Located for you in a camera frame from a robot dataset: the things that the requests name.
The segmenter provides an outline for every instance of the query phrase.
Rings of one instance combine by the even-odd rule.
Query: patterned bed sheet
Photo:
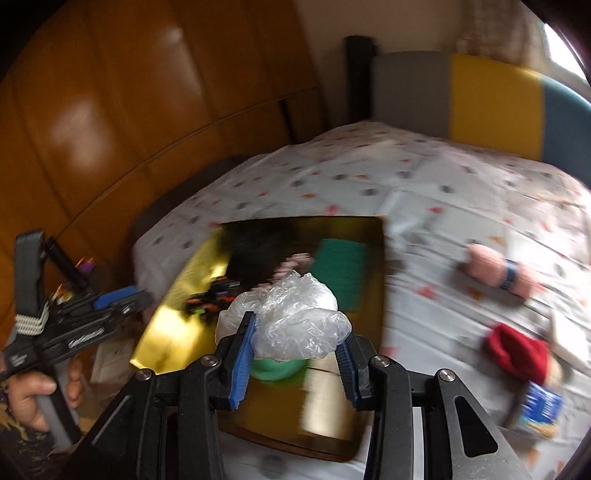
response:
[[[388,273],[383,351],[407,369],[455,370],[500,423],[517,386],[483,355],[482,339],[497,322],[536,334],[547,328],[547,320],[457,275],[465,245],[487,245],[537,270],[546,288],[535,298],[559,309],[591,340],[590,212],[591,193],[551,165],[360,122],[253,157],[187,199],[136,242],[135,274],[139,287],[160,301],[220,223],[381,216]],[[507,436],[532,477],[549,480],[590,426],[589,371],[573,371],[553,440],[533,445]],[[265,478],[262,465],[269,456],[282,465],[276,467],[282,469],[278,478],[362,478],[366,455],[364,448],[357,460],[337,467],[229,436],[223,444],[232,452],[225,457],[230,478],[232,471],[241,478],[246,472],[248,478]],[[418,478],[421,458],[417,450]]]

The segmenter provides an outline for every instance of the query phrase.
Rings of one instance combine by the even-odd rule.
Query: sleeve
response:
[[[68,458],[66,453],[51,453],[51,434],[23,427],[14,419],[5,384],[0,384],[0,449],[27,480],[53,480]]]

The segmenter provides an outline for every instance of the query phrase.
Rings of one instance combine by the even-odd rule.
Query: gold tray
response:
[[[221,225],[199,248],[177,277],[146,328],[131,363],[157,374],[186,368],[216,349],[215,324],[207,325],[184,309],[192,294],[206,291],[224,275],[235,241],[253,229],[290,240],[283,258],[312,256],[324,238],[368,244],[369,257],[360,308],[346,312],[355,333],[379,349],[384,316],[384,234],[376,217],[294,217],[245,220]],[[329,355],[310,362],[295,376],[277,382],[250,379],[240,409],[218,413],[225,432],[274,449],[313,458],[346,462],[359,450],[366,416],[345,399],[336,361]]]

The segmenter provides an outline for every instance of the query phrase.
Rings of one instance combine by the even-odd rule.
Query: headboard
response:
[[[351,113],[359,115],[359,98],[371,98],[365,111],[373,120],[540,160],[591,186],[591,103],[568,87],[482,57],[365,51],[371,58],[356,59],[355,75],[370,78],[371,93],[350,83]]]

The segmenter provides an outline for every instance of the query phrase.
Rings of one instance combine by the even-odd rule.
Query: window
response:
[[[577,77],[580,77],[582,81],[587,83],[585,74],[579,66],[579,62],[577,62],[577,59],[562,38],[560,38],[547,24],[544,24],[543,33],[545,37],[544,43],[546,52],[550,60],[569,72],[574,73]]]

